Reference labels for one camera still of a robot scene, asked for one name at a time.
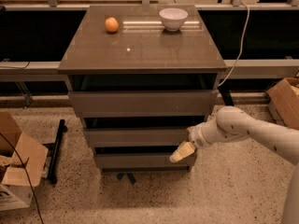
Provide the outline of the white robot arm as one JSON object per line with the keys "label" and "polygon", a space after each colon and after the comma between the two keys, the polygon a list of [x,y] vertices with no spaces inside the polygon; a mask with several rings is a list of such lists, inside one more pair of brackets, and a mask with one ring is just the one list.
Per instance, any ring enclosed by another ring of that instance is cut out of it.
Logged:
{"label": "white robot arm", "polygon": [[250,138],[295,166],[284,202],[281,224],[299,224],[299,131],[255,119],[235,106],[221,108],[215,117],[187,129],[183,141],[169,160],[179,162],[198,149],[215,143]]}

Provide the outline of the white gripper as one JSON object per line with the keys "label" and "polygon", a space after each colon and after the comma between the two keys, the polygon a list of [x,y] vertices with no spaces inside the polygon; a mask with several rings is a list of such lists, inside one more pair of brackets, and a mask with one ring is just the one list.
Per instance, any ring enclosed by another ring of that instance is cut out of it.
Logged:
{"label": "white gripper", "polygon": [[173,163],[179,162],[191,156],[196,149],[203,149],[210,146],[203,135],[203,125],[198,124],[187,129],[188,139],[190,142],[182,142],[178,148],[169,157]]}

